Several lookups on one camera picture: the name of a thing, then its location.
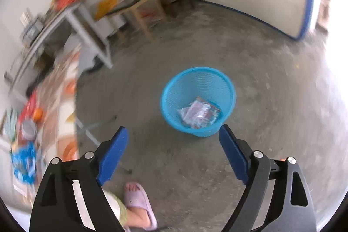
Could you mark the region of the red snack bag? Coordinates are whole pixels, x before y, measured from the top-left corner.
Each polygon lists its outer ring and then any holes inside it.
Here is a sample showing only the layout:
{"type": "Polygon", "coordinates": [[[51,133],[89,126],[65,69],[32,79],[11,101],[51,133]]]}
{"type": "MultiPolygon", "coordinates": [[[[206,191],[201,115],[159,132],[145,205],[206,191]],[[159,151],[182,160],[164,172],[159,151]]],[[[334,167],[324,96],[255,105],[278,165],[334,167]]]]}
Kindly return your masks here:
{"type": "Polygon", "coordinates": [[[20,126],[22,122],[26,119],[32,119],[34,120],[34,122],[36,122],[37,120],[35,118],[36,109],[37,109],[37,91],[34,91],[18,117],[17,126],[20,126]]]}

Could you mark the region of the patterned tablecloth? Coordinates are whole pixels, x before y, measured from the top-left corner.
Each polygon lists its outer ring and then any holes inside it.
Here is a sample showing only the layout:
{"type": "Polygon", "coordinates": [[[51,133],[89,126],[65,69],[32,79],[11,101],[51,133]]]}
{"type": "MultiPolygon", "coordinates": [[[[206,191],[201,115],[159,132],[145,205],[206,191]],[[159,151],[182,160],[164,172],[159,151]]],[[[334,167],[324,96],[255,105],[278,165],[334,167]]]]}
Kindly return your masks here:
{"type": "Polygon", "coordinates": [[[63,55],[48,76],[35,88],[36,122],[26,119],[20,126],[16,124],[11,151],[29,142],[34,143],[36,150],[34,184],[24,184],[13,174],[14,189],[29,199],[34,198],[44,172],[53,158],[73,161],[80,156],[75,125],[80,49],[81,46],[77,45],[63,55]]]}

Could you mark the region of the white metal shelf table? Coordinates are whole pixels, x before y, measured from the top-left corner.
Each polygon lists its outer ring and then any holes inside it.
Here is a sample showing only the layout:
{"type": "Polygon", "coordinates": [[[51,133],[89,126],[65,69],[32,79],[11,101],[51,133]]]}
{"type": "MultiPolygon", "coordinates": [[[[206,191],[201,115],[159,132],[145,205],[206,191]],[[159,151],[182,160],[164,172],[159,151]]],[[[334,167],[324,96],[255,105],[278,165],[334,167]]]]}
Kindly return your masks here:
{"type": "Polygon", "coordinates": [[[31,46],[24,50],[15,75],[4,75],[9,89],[13,90],[15,88],[35,55],[42,51],[44,46],[54,42],[66,42],[71,33],[76,33],[82,43],[91,49],[106,67],[109,69],[113,67],[109,40],[102,34],[100,27],[85,4],[79,1],[58,12],[43,27],[31,46]]]}

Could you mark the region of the purple slipper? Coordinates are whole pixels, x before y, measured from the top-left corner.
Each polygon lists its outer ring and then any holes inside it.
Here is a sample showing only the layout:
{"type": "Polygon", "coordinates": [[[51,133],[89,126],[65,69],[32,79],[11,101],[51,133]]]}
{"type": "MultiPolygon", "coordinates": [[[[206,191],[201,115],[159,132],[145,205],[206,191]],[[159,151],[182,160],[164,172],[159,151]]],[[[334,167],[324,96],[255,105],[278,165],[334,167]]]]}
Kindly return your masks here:
{"type": "Polygon", "coordinates": [[[144,188],[136,182],[124,186],[124,205],[126,206],[126,226],[155,231],[157,219],[144,188]]]}

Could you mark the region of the clear zip bag red stripe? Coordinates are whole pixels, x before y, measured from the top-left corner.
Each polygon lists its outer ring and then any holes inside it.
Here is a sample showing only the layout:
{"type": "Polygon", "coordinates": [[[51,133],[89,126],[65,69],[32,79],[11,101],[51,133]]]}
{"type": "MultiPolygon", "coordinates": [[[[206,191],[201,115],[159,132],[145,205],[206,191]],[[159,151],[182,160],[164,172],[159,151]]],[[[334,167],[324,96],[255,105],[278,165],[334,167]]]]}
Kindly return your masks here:
{"type": "Polygon", "coordinates": [[[177,113],[183,125],[200,129],[214,124],[221,110],[201,97],[196,97],[188,106],[178,109],[177,113]]]}

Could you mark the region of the blue plastic bag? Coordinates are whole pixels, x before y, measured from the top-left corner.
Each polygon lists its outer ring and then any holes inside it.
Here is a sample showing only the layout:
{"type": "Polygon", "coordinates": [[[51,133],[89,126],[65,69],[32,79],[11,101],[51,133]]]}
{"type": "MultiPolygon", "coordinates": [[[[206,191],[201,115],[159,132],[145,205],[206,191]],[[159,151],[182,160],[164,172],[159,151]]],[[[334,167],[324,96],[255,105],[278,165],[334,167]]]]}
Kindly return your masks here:
{"type": "Polygon", "coordinates": [[[11,151],[13,173],[24,184],[33,185],[36,179],[36,150],[33,142],[11,151]]]}

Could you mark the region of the blue plastic waste basket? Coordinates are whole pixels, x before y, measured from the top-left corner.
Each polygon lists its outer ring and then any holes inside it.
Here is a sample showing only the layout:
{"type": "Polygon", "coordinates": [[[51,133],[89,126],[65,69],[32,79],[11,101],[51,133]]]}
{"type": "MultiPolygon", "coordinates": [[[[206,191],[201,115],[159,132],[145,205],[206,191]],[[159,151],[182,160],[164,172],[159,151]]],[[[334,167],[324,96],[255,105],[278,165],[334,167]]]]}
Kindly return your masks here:
{"type": "Polygon", "coordinates": [[[210,67],[194,67],[175,75],[160,101],[162,116],[172,128],[200,138],[216,134],[235,104],[232,81],[210,67]]]}

